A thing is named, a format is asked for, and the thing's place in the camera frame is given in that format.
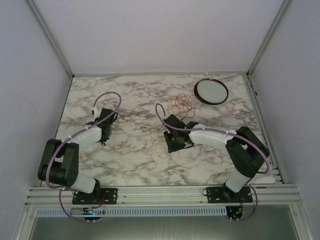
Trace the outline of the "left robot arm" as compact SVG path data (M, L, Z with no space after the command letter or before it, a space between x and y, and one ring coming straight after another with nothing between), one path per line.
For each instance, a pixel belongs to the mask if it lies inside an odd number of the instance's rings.
M101 203L106 192L97 179L79 173L79 156L96 143L105 146L117 118L116 112L104 108L99 117L86 124L83 132L71 137L64 145L61 145L62 140L49 139L37 172L38 179L48 179L51 184L75 190L74 205Z

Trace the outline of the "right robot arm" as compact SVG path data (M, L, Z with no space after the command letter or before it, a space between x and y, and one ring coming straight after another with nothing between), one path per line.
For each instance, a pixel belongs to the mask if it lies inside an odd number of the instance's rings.
M266 174L270 170L267 147L246 126L226 131L209 128L195 121L185 124L175 115L163 120L167 131L164 138L168 152L177 152L194 145L206 145L226 149L235 170L217 191L208 190L208 201L235 203L248 196L241 191L257 174Z

